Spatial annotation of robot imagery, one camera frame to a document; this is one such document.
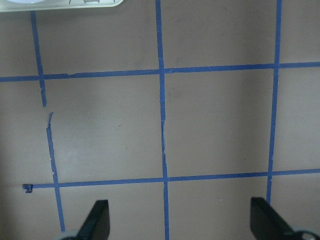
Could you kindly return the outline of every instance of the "grid square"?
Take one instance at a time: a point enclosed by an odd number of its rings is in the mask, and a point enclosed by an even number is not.
[[[266,177],[169,183],[170,239],[248,239],[250,199],[264,197]]]
[[[163,240],[163,183],[61,188],[67,231],[81,227],[96,200],[108,199],[110,240]]]
[[[272,70],[166,76],[169,176],[268,170]]]
[[[282,1],[281,63],[320,61],[320,2]]]
[[[53,188],[25,193],[20,185],[2,186],[0,210],[1,239],[51,240],[60,234]]]
[[[45,74],[158,68],[155,1],[40,11],[37,22]]]
[[[273,176],[271,205],[293,228],[320,233],[320,174]]]
[[[0,84],[0,176],[5,185],[52,183],[46,127],[37,81]]]
[[[38,75],[29,12],[1,12],[0,36],[0,77]]]
[[[46,82],[60,182],[163,176],[158,78]]]
[[[162,0],[168,68],[274,62],[276,0]]]
[[[320,168],[320,68],[279,72],[274,170]]]

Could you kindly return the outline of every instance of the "blue painter's tape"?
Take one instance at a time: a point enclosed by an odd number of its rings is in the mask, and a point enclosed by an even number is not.
[[[163,207],[164,207],[164,235],[165,240],[170,240],[169,229],[169,193],[168,193],[168,169],[166,161],[165,145],[165,120],[166,120],[166,82],[165,82],[165,62],[162,43],[162,19],[161,0],[155,0],[155,21],[156,38],[159,62],[159,83],[160,83],[160,115],[161,115],[161,147],[162,147],[162,173],[163,173]]]
[[[49,121],[48,121],[48,126],[46,128],[46,136],[48,140],[48,145],[49,145],[49,154],[51,158],[51,169],[52,169],[52,174],[53,174],[53,182],[58,183],[58,173],[57,173],[57,167],[56,167],[56,162],[55,162],[55,150],[54,150],[54,143],[52,141],[52,132],[51,132],[51,119],[52,115],[54,113],[51,112],[49,114]]]
[[[117,76],[138,76],[138,75],[157,75],[158,69],[146,70],[128,70],[128,71],[103,71],[103,72],[79,72],[75,74],[45,74],[45,80],[51,79],[81,79],[81,78],[101,78],[101,77],[117,77]]]
[[[40,184],[34,184],[34,189],[49,189],[54,188],[56,185],[54,183],[40,183]]]
[[[36,58],[36,66],[38,69],[39,75],[39,83],[41,88],[41,99],[42,105],[45,107],[47,105],[47,98],[46,98],[46,86],[45,86],[45,79],[44,79],[44,70],[41,63],[41,56],[40,56],[40,46],[39,46],[39,35],[37,30],[37,20],[36,20],[36,12],[30,12],[31,17],[31,25],[32,25],[32,33],[33,33],[33,44],[34,44],[34,51],[35,51],[35,58]]]
[[[168,182],[163,183],[163,207],[164,207],[164,236],[165,239],[170,238],[170,228],[169,228],[169,191]]]
[[[284,175],[300,175],[300,174],[320,174],[320,168],[302,169],[302,170],[286,170],[273,171],[273,176]],[[59,183],[60,188],[67,187],[83,187],[83,186],[101,186],[101,185],[118,185],[118,184],[142,184],[142,183],[162,183],[162,182],[181,182],[181,181],[197,181],[197,180],[214,180],[214,179],[236,179],[236,178],[254,178],[267,177],[268,172],[246,172],[231,174],[215,174],[215,175],[194,175],[194,176],[173,176],[168,177],[167,181],[163,177],[155,178],[137,178],[137,179],[119,179],[119,180],[102,180],[102,181],[79,181],[79,182],[63,182]],[[23,189],[27,189],[30,184],[23,184]],[[54,188],[54,183],[33,184],[33,189]]]
[[[269,143],[269,158],[268,158],[268,177],[267,177],[267,187],[266,187],[266,201],[269,204],[271,203],[272,176],[273,176],[273,165],[274,165],[274,149],[275,149],[275,136],[276,136],[278,81],[279,81],[280,45],[281,45],[281,15],[282,15],[282,0],[277,0],[277,2],[276,2],[274,70],[273,70],[273,91],[272,91],[270,143]]]
[[[22,184],[22,188],[25,190],[26,194],[30,194],[30,193],[32,193],[34,185],[33,184]]]
[[[38,81],[38,76],[1,76],[0,83]]]
[[[274,171],[274,172],[272,172],[273,176],[298,175],[298,174],[320,174],[320,168],[303,169],[303,170]]]
[[[221,72],[221,71],[238,71],[238,70],[259,70],[273,69],[273,63],[267,64],[247,64],[247,65],[225,65],[225,66],[196,66],[196,67],[177,67],[166,68],[165,74],[173,73],[200,73],[200,72]]]
[[[53,112],[51,112],[49,114],[48,126],[46,128],[46,136],[47,136],[47,140],[48,140],[49,154],[50,154],[50,158],[51,158],[51,170],[52,170],[52,175],[53,175],[53,184],[54,184],[54,190],[55,190],[56,205],[57,205],[57,209],[58,209],[60,229],[61,229],[61,232],[64,232],[66,230],[66,227],[65,227],[64,214],[63,214],[63,209],[62,209],[62,202],[61,202],[60,189],[59,189],[59,180],[58,180],[58,172],[57,172],[56,161],[55,161],[55,150],[54,150],[54,143],[52,140],[52,131],[51,131],[51,119],[52,119],[53,114],[54,114]]]
[[[267,172],[247,172],[247,173],[215,174],[215,175],[173,176],[173,177],[169,177],[169,182],[212,180],[212,179],[254,178],[254,177],[266,177],[267,175],[268,175]]]
[[[156,177],[156,178],[104,180],[104,181],[62,182],[62,183],[59,183],[59,186],[61,188],[66,188],[66,187],[117,185],[117,184],[162,183],[163,181],[164,179],[162,177]]]
[[[320,61],[280,63],[281,69],[314,68],[314,67],[320,67]]]

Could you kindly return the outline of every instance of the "small blue tape piece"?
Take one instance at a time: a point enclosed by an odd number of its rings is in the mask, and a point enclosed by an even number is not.
[[[101,77],[120,77],[120,76],[138,76],[138,75],[157,75],[158,69],[146,70],[128,70],[128,71],[101,71],[101,72],[79,72],[75,74],[45,74],[45,80],[53,79],[81,79],[81,78],[101,78]]]
[[[39,81],[38,76],[1,76],[0,83]]]
[[[269,204],[271,203],[271,194],[272,194],[272,177],[273,177],[274,149],[275,149],[275,136],[276,136],[278,82],[279,82],[279,67],[280,67],[280,45],[281,45],[281,15],[282,15],[282,0],[277,0],[270,144],[269,144],[269,159],[268,159],[268,177],[267,177],[267,186],[266,186],[266,201]]]
[[[32,193],[34,185],[33,184],[22,184],[22,188],[25,190],[26,194],[30,194],[30,193]]]
[[[36,66],[38,68],[38,75],[39,75],[39,83],[41,88],[41,99],[42,105],[45,107],[47,105],[47,98],[46,98],[46,86],[45,86],[45,79],[44,79],[44,70],[41,63],[41,56],[40,56],[40,46],[39,46],[39,35],[37,30],[37,20],[36,20],[36,12],[30,12],[31,17],[31,25],[32,25],[32,33],[33,33],[33,43],[34,43],[34,51],[35,51],[35,58],[36,58]]]
[[[196,67],[177,67],[166,68],[165,74],[174,73],[201,73],[201,72],[222,72],[222,71],[238,71],[238,70],[260,70],[274,69],[273,63],[266,64],[246,64],[246,65],[225,65],[225,66],[196,66]]]
[[[320,61],[280,63],[281,69],[316,68],[316,67],[320,67]]]
[[[53,184],[54,184],[54,190],[55,190],[56,205],[58,209],[60,229],[61,229],[61,232],[64,232],[66,230],[66,227],[65,227],[65,220],[64,220],[64,214],[63,214],[62,202],[61,202],[61,196],[60,196],[60,190],[59,190],[59,180],[58,180],[58,173],[57,173],[57,167],[56,167],[56,161],[55,161],[55,150],[54,150],[54,143],[52,141],[52,131],[51,131],[51,119],[53,114],[54,114],[53,112],[49,114],[48,126],[46,128],[46,136],[48,140],[49,154],[51,158],[51,170],[53,175]]]
[[[54,183],[40,183],[40,184],[33,184],[34,189],[49,189],[54,188],[56,185]]]
[[[164,207],[164,236],[165,240],[170,240],[169,229],[169,193],[168,193],[168,169],[166,161],[165,145],[165,120],[166,120],[166,82],[165,82],[165,63],[164,50],[162,43],[162,19],[161,19],[161,0],[155,0],[156,18],[156,38],[159,61],[159,82],[160,82],[160,115],[161,115],[161,147],[162,147],[162,173],[163,173],[163,207]]]
[[[272,173],[273,176],[299,175],[299,174],[320,174],[320,168],[303,169],[303,170],[274,171]]]
[[[212,179],[254,178],[254,177],[266,177],[266,176],[268,176],[268,173],[266,171],[265,172],[232,173],[232,174],[215,174],[215,175],[173,176],[173,177],[169,177],[169,182],[212,180]]]

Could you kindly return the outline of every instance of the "white plate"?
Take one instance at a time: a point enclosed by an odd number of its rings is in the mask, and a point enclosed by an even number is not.
[[[43,2],[45,0],[7,0],[7,1],[16,3],[16,4],[36,4],[36,3]]]

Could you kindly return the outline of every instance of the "white object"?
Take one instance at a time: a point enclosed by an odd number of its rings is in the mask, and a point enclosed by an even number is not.
[[[0,0],[0,12],[115,7],[124,0]]]
[[[36,4],[43,2],[45,0],[7,0],[9,2],[17,3],[17,4]]]

